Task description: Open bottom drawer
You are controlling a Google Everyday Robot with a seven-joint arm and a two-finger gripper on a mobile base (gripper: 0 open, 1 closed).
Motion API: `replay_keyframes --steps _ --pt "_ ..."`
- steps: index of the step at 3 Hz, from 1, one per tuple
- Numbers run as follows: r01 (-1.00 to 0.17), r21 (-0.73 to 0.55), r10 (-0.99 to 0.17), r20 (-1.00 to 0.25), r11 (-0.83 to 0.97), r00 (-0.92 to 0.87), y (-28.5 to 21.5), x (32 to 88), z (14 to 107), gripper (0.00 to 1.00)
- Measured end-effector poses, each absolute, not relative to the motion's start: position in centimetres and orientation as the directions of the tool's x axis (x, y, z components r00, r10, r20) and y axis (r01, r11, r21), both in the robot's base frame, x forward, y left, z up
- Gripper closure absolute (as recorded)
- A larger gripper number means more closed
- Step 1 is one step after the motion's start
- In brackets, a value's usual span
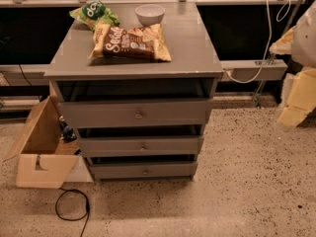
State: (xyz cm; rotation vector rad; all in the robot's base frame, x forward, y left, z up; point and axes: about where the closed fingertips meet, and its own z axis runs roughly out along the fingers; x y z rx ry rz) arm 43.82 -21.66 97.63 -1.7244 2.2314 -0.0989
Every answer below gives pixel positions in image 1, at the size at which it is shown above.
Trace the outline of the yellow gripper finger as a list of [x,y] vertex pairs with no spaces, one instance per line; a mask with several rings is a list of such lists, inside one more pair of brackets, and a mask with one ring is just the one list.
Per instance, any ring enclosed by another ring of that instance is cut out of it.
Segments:
[[287,73],[281,90],[276,124],[293,128],[316,108],[316,68],[303,68],[296,75]]
[[296,27],[290,28],[280,39],[272,44],[270,53],[273,54],[291,54],[293,35]]

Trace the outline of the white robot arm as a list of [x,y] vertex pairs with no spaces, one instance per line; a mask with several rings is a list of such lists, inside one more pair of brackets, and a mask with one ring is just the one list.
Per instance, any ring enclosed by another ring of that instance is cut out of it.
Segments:
[[299,18],[296,25],[272,44],[273,54],[290,54],[302,65],[296,75],[283,81],[281,104],[276,123],[283,128],[301,124],[316,108],[316,1]]

